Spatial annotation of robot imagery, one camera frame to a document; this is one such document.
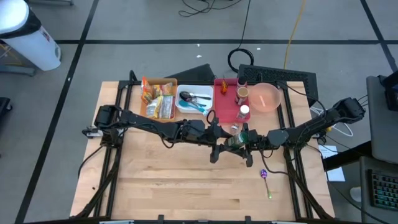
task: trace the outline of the gray floor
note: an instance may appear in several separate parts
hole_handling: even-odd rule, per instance
[[[201,6],[200,2],[187,0]],[[394,0],[367,0],[385,39],[398,39]],[[50,35],[57,40],[78,40],[93,0],[65,4],[31,4]],[[222,11],[180,17],[181,1],[99,0],[88,40],[239,39],[248,0]],[[226,1],[217,1],[218,6]],[[295,0],[252,0],[245,39],[289,39],[300,9]],[[308,0],[295,39],[377,40],[360,1]],[[0,134],[0,217],[13,223],[49,128],[65,77],[77,45],[60,45],[61,66],[38,72],[33,78],[0,74],[0,96],[10,97],[14,110]],[[86,138],[81,130],[91,123],[103,81],[126,79],[130,69],[138,78],[164,77],[204,63],[219,76],[234,77],[226,56],[236,44],[84,45],[63,107],[42,174],[25,222],[67,218],[76,173]],[[255,65],[282,68],[286,45],[247,44]],[[398,45],[389,45],[398,58]],[[249,63],[236,54],[234,64]],[[320,100],[326,107],[341,98],[366,94],[365,78],[392,71],[380,45],[292,45],[287,68],[315,72]],[[351,125],[354,137],[334,131],[330,136],[353,147],[370,139],[368,118]],[[345,148],[337,146],[339,151]],[[343,168],[344,183],[332,183],[344,194],[359,185],[359,165]],[[360,221],[360,213],[331,188],[336,216]]]

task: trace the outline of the white trash can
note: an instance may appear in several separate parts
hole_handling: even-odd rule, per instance
[[[0,0],[0,39],[43,71],[61,64],[61,48],[24,0]]]

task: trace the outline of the pink bowl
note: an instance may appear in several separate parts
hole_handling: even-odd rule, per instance
[[[258,83],[249,89],[250,105],[260,112],[275,110],[281,101],[279,90],[268,83]]]

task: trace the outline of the wooden tabletop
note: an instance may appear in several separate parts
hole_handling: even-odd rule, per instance
[[[288,84],[305,93],[302,82]],[[101,105],[114,104],[117,86],[117,82],[102,83],[95,113]],[[140,93],[140,86],[134,86],[130,110],[137,114],[141,107]],[[308,121],[311,116],[306,97],[292,90],[289,90],[289,95],[295,124]],[[282,107],[288,126],[283,97]],[[200,114],[177,111],[175,120],[184,118],[205,120]],[[227,131],[231,127],[231,124],[221,125]],[[279,128],[277,112],[252,110],[248,125],[249,129],[266,135],[269,130]],[[88,140],[85,157],[99,147],[100,140]],[[318,147],[315,140],[309,144]],[[100,151],[82,168],[71,215],[80,212],[98,188],[104,152]],[[221,153],[218,162],[211,164],[210,152],[210,147],[186,143],[167,149],[157,135],[128,129],[124,137],[112,219],[156,220],[158,215],[165,215],[166,220],[244,220],[246,215],[250,215],[252,220],[295,219],[288,177],[268,175],[267,183],[272,192],[272,199],[268,199],[264,180],[259,175],[264,165],[258,152],[252,152],[254,164],[250,168],[246,167],[245,160],[228,152]],[[282,153],[280,148],[266,160],[270,169],[286,171]],[[306,147],[302,150],[302,159],[309,191],[325,211],[334,216],[320,153]],[[301,214],[305,216],[302,193],[299,188],[297,190]],[[107,201],[108,191],[104,194],[102,215]]]

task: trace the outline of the red tray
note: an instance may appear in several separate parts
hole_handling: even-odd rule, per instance
[[[221,93],[223,80],[228,83],[228,91],[225,95]],[[245,119],[236,118],[241,107],[235,103],[237,82],[237,78],[217,78],[214,80],[214,104],[216,115],[221,123],[243,123],[250,119],[250,112]],[[249,98],[242,105],[249,106]]]

